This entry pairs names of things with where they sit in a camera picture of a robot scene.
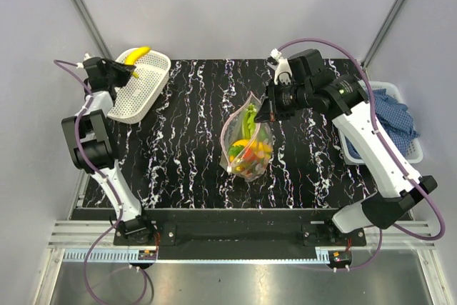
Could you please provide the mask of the yellow fake banana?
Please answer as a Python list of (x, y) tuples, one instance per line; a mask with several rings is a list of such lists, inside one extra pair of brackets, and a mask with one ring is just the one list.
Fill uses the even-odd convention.
[(134, 66), (135, 63), (143, 56), (147, 55), (151, 50), (150, 46), (141, 46), (133, 50), (124, 60), (125, 65)]

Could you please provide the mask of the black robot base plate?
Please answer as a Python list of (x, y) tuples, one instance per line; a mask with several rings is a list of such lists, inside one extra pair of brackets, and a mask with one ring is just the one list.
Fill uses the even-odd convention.
[(155, 209), (121, 224), (116, 246), (161, 246), (210, 241), (287, 241), (305, 246), (366, 245), (363, 229), (343, 234), (331, 222), (334, 209)]

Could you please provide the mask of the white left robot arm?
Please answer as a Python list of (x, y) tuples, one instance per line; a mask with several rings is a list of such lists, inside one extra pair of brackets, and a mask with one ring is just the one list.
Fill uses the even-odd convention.
[(156, 228), (121, 173), (119, 150), (108, 125), (117, 90), (127, 85), (135, 67), (88, 54), (79, 63), (61, 60), (54, 63), (74, 76), (84, 88), (81, 109), (61, 120), (74, 166), (104, 191), (116, 214), (111, 224), (116, 236), (125, 244), (151, 243)]

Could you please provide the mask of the yellow fake bell pepper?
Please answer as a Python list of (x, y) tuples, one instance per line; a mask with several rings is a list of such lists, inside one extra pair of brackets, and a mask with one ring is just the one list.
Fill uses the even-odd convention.
[(245, 139), (234, 142), (228, 150), (229, 161), (233, 161), (239, 154), (242, 159), (262, 159), (270, 158), (271, 153), (272, 148), (269, 144), (257, 140), (250, 142)]

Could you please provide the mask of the clear zip top bag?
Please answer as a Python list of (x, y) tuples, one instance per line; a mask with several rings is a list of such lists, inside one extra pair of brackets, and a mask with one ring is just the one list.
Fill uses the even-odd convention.
[(273, 135), (265, 123), (256, 123), (260, 100), (249, 94), (246, 102), (223, 125), (219, 165), (247, 182), (259, 178), (273, 155)]

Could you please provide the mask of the green fake celery stalks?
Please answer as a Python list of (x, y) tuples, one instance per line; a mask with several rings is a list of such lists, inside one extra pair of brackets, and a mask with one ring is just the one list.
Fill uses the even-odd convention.
[(253, 103), (245, 106), (241, 111), (241, 138), (247, 141), (251, 140), (256, 131), (256, 122), (254, 121), (257, 115), (256, 105)]

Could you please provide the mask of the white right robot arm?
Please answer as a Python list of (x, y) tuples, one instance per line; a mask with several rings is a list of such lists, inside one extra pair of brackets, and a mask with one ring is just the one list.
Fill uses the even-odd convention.
[(285, 121), (302, 109), (323, 114), (353, 144), (378, 188), (374, 195), (333, 215), (332, 223), (324, 227), (328, 243), (340, 245), (350, 232), (367, 226), (387, 229), (436, 189), (436, 180), (413, 168), (372, 116), (368, 89), (357, 77), (334, 77), (316, 49), (289, 59), (274, 49), (268, 62), (274, 77), (254, 121)]

